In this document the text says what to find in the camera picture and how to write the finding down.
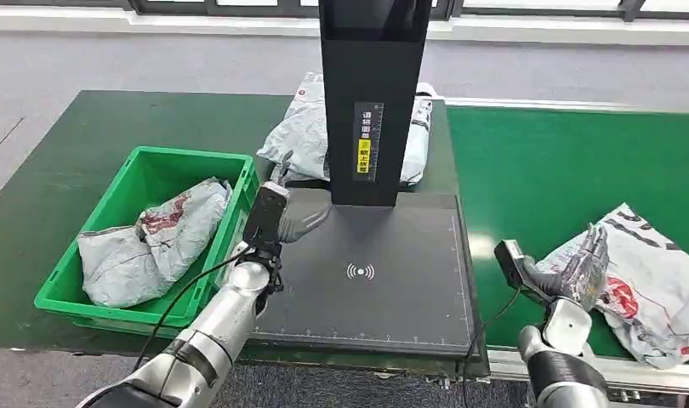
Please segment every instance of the red printed logo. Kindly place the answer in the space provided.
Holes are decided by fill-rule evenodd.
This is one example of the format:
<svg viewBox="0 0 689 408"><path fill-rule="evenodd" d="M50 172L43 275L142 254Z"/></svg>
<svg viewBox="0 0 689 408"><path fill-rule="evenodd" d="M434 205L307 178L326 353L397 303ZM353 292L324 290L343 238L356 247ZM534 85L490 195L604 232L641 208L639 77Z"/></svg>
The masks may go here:
<svg viewBox="0 0 689 408"><path fill-rule="evenodd" d="M609 308L624 319L631 319L637 314L638 304L635 295L627 283L618 278L607 278L607 295L610 298Z"/></svg>

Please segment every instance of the crumpled plastic bag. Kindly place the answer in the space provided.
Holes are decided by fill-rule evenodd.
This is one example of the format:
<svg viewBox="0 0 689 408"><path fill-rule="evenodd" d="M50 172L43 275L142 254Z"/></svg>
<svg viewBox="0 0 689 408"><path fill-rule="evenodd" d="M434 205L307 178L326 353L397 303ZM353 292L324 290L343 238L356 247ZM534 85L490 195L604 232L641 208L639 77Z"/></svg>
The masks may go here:
<svg viewBox="0 0 689 408"><path fill-rule="evenodd" d="M212 177L141 213L139 224L164 280L178 281L199 258L217 230L230 195L229 183L222 185Z"/></svg>
<svg viewBox="0 0 689 408"><path fill-rule="evenodd" d="M418 84L417 90L419 95L414 100L400 175L404 184L416 184L423 177L430 142L432 98L437 96L426 83ZM325 162L327 115L322 74L307 72L284 119L272 129L257 155L281 165L282 158L290 150L293 154L289 159L288 179L329 181L329 168Z"/></svg>
<svg viewBox="0 0 689 408"><path fill-rule="evenodd" d="M606 291L595 307L640 362L667 369L689 360L689 255L622 204L598 224L607 231ZM585 233L538 262L561 272Z"/></svg>
<svg viewBox="0 0 689 408"><path fill-rule="evenodd" d="M144 210L136 225L77 237L92 303L127 308L164 295L199 258L224 216L231 187L216 178Z"/></svg>
<svg viewBox="0 0 689 408"><path fill-rule="evenodd" d="M79 234L83 289L92 303L126 308L167 292L168 286L158 284L162 278L143 238L136 226Z"/></svg>

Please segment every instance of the green plastic crate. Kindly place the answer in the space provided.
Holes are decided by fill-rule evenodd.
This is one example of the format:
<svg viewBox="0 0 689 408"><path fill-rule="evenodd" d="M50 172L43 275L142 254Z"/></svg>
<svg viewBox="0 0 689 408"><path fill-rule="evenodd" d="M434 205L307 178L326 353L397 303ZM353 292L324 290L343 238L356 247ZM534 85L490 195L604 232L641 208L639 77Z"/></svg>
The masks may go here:
<svg viewBox="0 0 689 408"><path fill-rule="evenodd" d="M82 227L82 231L98 231L131 225L145 208L158 206L212 176L230 182L232 197L209 246L166 295L127 309L92 304L82 289L82 259L75 239L39 290L36 307L67 315L78 326L149 334L179 289L224 260L241 238L259 187L252 157L140 146L129 155ZM212 294L216 275L200 280L182 296L164 320L160 336L173 337L194 320Z"/></svg>

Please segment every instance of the robotic arm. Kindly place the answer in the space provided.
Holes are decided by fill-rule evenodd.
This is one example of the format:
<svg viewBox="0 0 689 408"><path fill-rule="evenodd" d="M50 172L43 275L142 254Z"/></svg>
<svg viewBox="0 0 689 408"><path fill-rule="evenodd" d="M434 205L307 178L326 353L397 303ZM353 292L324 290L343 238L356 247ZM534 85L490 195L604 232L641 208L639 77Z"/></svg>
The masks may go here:
<svg viewBox="0 0 689 408"><path fill-rule="evenodd" d="M289 191L266 182L255 199L236 264L207 307L159 355L122 381L89 395L79 408L204 408L224 384L267 297L282 289L281 242L322 224L331 207L303 220L283 217Z"/></svg>
<svg viewBox="0 0 689 408"><path fill-rule="evenodd" d="M495 248L508 285L545 306L541 326L520 332L520 355L537 399L543 408L605 408L605 378L587 361L592 355L587 339L592 326L588 312L595 306L605 282L606 231L588 228L588 234L560 274L544 274L516 241Z"/></svg>

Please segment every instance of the black platform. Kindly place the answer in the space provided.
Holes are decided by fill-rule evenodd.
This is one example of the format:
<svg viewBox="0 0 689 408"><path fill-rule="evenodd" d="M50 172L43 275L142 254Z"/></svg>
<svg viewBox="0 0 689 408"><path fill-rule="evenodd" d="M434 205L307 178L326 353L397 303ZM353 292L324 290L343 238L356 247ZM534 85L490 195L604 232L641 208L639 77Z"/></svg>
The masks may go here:
<svg viewBox="0 0 689 408"><path fill-rule="evenodd" d="M293 216L329 201L325 190L292 192ZM463 356L479 330L466 247L455 195L401 193L394 209L337 206L284 247L284 292L270 297L252 339Z"/></svg>

